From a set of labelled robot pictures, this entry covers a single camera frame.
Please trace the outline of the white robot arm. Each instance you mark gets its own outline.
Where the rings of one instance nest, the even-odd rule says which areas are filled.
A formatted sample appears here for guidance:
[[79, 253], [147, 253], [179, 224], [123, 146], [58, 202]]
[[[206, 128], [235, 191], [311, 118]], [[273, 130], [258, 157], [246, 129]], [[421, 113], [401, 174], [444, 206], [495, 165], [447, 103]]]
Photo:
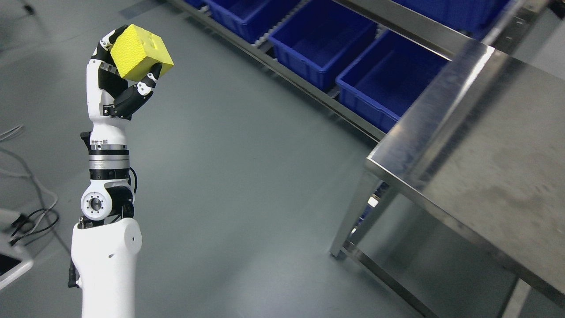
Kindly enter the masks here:
[[143, 243], [134, 218], [137, 176], [125, 145], [92, 144], [90, 136], [80, 134], [89, 154], [90, 185], [72, 230], [67, 286], [81, 290], [83, 318], [133, 318]]

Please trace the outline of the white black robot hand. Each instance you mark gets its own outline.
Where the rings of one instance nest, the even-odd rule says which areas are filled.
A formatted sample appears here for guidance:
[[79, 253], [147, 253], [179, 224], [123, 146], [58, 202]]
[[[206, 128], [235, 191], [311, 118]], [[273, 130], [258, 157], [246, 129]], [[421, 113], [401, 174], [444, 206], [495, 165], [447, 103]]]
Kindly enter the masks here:
[[109, 145], [126, 148], [125, 126], [153, 96], [163, 65], [159, 62], [137, 83], [129, 85], [115, 66], [111, 50], [127, 25], [112, 30], [99, 42], [86, 67], [87, 112], [91, 132], [81, 134], [87, 149]]

